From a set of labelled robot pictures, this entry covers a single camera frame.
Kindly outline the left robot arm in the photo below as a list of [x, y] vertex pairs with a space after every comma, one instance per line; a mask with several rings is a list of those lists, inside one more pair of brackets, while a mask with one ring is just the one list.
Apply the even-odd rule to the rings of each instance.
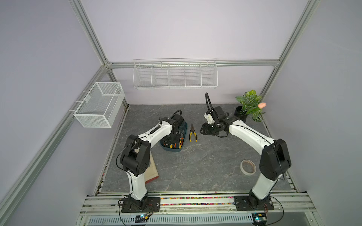
[[186, 129], [182, 110], [177, 110], [171, 117], [160, 118], [150, 130], [127, 138], [118, 160], [128, 174], [132, 201], [143, 202], [147, 198], [145, 171], [150, 164], [152, 147], [160, 144], [167, 150], [181, 149]]

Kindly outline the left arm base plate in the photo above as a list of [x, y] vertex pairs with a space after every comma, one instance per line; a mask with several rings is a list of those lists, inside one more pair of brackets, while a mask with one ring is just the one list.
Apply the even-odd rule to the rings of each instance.
[[160, 197], [146, 197], [138, 201], [132, 197], [126, 197], [121, 206], [122, 213], [159, 212], [161, 206]]

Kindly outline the teal plastic storage box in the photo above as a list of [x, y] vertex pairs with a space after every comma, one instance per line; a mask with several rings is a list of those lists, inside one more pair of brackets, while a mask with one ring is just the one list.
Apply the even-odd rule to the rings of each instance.
[[166, 151], [180, 152], [186, 137], [187, 128], [188, 125], [184, 121], [176, 132], [172, 132], [160, 140], [161, 147]]

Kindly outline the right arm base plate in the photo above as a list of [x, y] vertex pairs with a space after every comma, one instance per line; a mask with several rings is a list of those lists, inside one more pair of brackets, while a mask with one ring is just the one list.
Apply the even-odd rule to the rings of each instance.
[[234, 196], [237, 211], [272, 211], [274, 206], [270, 196], [259, 200], [254, 196]]

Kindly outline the yellow needle nose pliers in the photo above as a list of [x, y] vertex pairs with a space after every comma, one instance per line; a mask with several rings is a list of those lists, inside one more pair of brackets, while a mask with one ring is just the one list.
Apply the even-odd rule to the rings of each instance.
[[195, 128], [194, 128], [194, 125], [193, 123], [191, 124], [191, 127], [190, 127], [190, 134], [189, 134], [189, 141], [191, 142], [192, 141], [192, 136], [194, 136], [194, 140], [195, 142], [198, 141], [198, 137], [197, 137], [197, 134], [196, 134], [196, 131], [195, 131]]

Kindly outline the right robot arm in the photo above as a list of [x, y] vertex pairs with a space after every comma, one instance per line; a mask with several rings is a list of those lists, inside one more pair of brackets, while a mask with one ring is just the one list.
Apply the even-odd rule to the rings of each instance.
[[208, 106], [204, 117], [207, 122], [202, 125], [201, 134], [219, 136], [221, 131], [225, 131], [228, 135], [240, 138], [260, 154], [261, 173], [249, 193], [249, 199], [255, 202], [266, 200], [278, 179], [292, 165], [287, 143], [283, 139], [275, 140], [265, 136], [242, 120], [228, 116], [220, 106]]

